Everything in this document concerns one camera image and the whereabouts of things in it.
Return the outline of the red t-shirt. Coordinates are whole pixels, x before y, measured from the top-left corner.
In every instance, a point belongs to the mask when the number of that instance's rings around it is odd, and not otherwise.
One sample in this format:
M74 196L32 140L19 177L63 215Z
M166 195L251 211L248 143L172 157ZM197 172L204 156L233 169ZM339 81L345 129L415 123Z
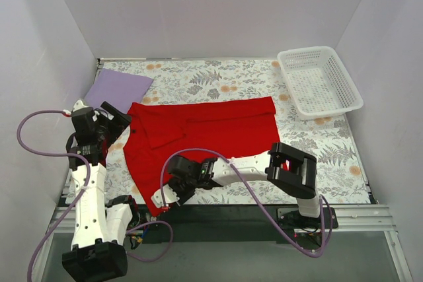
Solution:
M271 97L201 104L146 106L134 103L130 136L124 146L126 165L152 216L162 213L152 195L169 180L165 161L185 150L203 161L207 150L227 158L262 153L280 141Z

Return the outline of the white plastic basket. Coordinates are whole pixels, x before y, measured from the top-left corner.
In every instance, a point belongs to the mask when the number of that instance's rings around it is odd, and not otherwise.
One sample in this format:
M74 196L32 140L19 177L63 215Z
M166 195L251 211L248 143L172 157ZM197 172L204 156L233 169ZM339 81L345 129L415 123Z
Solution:
M280 52L277 59L300 119L340 116L364 105L333 48L314 46L286 50Z

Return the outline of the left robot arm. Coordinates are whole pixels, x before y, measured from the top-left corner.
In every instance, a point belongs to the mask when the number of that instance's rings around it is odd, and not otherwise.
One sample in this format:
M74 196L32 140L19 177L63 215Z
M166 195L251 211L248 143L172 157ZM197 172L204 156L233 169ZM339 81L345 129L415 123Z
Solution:
M131 118L107 102L96 110L78 100L71 121L75 135L66 151L77 202L71 251L63 254L62 265L75 281L108 281L127 273L126 230L141 220L131 195L104 197L108 150Z

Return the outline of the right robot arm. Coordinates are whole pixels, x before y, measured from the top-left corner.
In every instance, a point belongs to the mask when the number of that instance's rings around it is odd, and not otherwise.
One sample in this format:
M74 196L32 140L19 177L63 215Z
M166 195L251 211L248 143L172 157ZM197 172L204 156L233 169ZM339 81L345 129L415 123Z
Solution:
M285 143L274 143L269 151L227 159L214 153L201 162L173 155L164 165L171 175L162 181L151 200L158 208L182 205L197 189L211 190L236 182L269 181L296 198L300 222L317 226L323 219L316 186L317 158Z

